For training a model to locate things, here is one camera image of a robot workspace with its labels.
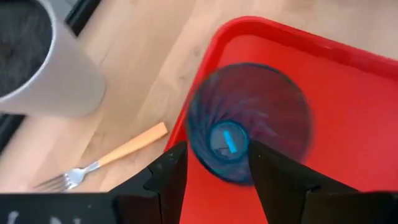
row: white canister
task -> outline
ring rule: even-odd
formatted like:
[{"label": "white canister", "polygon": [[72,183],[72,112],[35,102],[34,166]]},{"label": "white canister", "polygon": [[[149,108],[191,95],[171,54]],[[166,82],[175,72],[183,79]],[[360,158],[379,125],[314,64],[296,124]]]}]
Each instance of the white canister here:
[{"label": "white canister", "polygon": [[0,97],[0,111],[26,115],[83,116],[101,103],[106,82],[60,22],[49,2],[36,0],[52,26],[49,52],[29,81]]}]

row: fork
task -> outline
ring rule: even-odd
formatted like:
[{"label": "fork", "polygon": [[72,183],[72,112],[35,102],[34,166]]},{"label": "fork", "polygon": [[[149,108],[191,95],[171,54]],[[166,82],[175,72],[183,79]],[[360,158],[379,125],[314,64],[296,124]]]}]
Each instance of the fork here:
[{"label": "fork", "polygon": [[49,192],[64,192],[73,189],[83,182],[86,174],[93,172],[94,170],[99,169],[100,167],[103,167],[106,164],[120,159],[132,152],[142,149],[166,134],[167,128],[165,124],[163,122],[156,124],[146,132],[138,135],[122,146],[119,146],[117,149],[111,151],[87,167],[82,169],[74,168],[64,174],[42,182],[41,184],[35,186],[34,189],[38,191]]}]

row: light wood surface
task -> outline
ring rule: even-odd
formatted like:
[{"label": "light wood surface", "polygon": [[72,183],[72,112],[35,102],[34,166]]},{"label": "light wood surface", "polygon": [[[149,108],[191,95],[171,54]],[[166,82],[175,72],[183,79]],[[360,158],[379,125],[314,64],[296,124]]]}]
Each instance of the light wood surface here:
[{"label": "light wood surface", "polygon": [[[26,119],[0,157],[0,191],[29,191],[161,121],[172,129],[211,36],[243,15],[398,58],[396,0],[103,0],[79,39],[107,78],[103,104],[84,118]],[[166,142],[97,170],[76,191],[112,189],[157,158]]]},{"label": "light wood surface", "polygon": [[98,159],[99,167],[103,167],[113,161],[116,161],[124,156],[127,156],[130,153],[136,152],[139,149],[142,149],[145,146],[148,146],[154,143],[156,140],[159,140],[161,137],[167,134],[166,125],[161,122],[151,127],[149,130],[144,133],[134,137],[132,140],[124,143],[123,145],[117,147],[115,150],[111,151],[107,155]]}]

